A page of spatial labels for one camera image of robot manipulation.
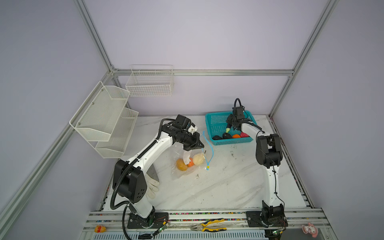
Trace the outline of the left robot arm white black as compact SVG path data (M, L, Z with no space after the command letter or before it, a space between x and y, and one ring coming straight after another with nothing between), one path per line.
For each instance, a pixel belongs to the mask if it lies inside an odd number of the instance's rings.
M195 124L185 128L163 125L160 133L138 154L116 163L110 209L127 205L141 218L152 214L154 207L147 196L146 174L158 157L175 143L182 144L186 152L204 148Z

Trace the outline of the clear zip top bag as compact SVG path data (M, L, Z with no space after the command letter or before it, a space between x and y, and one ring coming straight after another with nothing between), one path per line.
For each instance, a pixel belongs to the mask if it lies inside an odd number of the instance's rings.
M210 169L215 151L207 130L203 131L200 140L205 146L202 149L185 151L182 145L175 146L171 155L171 180Z

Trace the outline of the cream round toy food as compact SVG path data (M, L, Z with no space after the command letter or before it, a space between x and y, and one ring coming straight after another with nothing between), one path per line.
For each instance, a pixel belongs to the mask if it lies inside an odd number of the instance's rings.
M204 153L196 154L193 156L192 159L193 159L193 162L196 166L200 166L206 161Z

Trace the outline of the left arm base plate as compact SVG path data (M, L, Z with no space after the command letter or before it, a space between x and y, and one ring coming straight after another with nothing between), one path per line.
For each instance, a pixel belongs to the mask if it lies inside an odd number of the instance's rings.
M168 220L169 213L167 212L155 212L154 214L150 214L147 218L142 218L139 215L131 213L129 219L125 222L128 229L158 229Z

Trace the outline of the black eggplant toy green stem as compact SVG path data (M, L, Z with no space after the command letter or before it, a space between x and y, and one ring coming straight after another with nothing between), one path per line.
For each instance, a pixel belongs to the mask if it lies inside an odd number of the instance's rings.
M226 133L229 133L231 131L231 129L233 129L234 131L237 131L238 130L238 123L237 122L227 123Z

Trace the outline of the yellow mango toy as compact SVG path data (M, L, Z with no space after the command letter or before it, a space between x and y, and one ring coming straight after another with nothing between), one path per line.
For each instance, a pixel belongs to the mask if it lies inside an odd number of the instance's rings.
M184 171L186 171L189 167L188 167L188 165L186 165L186 164L184 163L183 159L178 159L178 160L176 161L176 168L177 168L179 171L184 172Z

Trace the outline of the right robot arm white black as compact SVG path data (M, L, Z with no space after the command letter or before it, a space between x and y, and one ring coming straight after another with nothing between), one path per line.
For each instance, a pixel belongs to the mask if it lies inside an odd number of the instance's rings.
M278 134L269 134L248 119L245 107L233 107L227 124L256 141L255 158L263 167L265 196L257 220L260 225L271 227L284 219L285 202L279 196L279 168L283 160L282 145Z

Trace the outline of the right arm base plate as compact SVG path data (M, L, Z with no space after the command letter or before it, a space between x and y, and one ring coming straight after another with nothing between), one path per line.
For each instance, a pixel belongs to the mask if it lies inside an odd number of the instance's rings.
M247 211L246 219L250 228L287 227L288 222L281 212L267 213L263 211Z

